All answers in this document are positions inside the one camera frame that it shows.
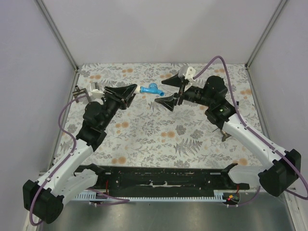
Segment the white plastic elbow fitting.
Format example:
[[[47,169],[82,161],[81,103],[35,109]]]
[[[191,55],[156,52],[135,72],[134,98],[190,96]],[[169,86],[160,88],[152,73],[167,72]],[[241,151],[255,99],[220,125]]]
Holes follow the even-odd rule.
[[[140,94],[140,92],[141,92],[141,86],[137,85],[135,90],[134,90],[134,94]]]

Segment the blue plastic faucet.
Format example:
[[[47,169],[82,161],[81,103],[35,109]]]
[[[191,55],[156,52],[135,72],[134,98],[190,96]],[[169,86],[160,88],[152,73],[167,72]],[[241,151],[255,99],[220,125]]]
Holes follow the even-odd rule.
[[[162,90],[160,90],[157,84],[155,83],[149,84],[148,87],[141,87],[140,93],[157,94],[161,97],[165,95],[165,93]]]

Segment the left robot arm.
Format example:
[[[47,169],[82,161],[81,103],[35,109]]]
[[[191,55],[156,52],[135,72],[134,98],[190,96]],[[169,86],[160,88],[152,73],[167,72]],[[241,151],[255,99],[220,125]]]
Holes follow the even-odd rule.
[[[85,106],[80,131],[76,136],[69,133],[72,148],[44,175],[23,185],[24,207],[29,211],[32,226],[54,222],[64,206],[78,194],[92,186],[104,187],[106,177],[98,166],[91,164],[77,176],[74,172],[102,144],[107,135],[105,130],[117,111],[129,108],[140,89],[139,85],[132,84],[93,91],[101,97],[102,103],[92,101]]]

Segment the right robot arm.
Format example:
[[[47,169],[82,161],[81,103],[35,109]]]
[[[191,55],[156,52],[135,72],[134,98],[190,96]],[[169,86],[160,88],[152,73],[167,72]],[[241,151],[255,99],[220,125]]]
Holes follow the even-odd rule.
[[[237,184],[261,186],[277,197],[298,179],[301,154],[295,149],[287,151],[276,145],[237,114],[225,98],[228,90],[223,78],[210,76],[203,88],[191,86],[186,89],[188,80],[178,75],[163,80],[162,84],[177,87],[179,91],[169,97],[157,98],[155,102],[170,111],[183,101],[206,106],[208,121],[238,140],[260,161],[261,165],[255,167],[236,164],[226,167],[227,173],[220,177],[223,188],[229,190]]]

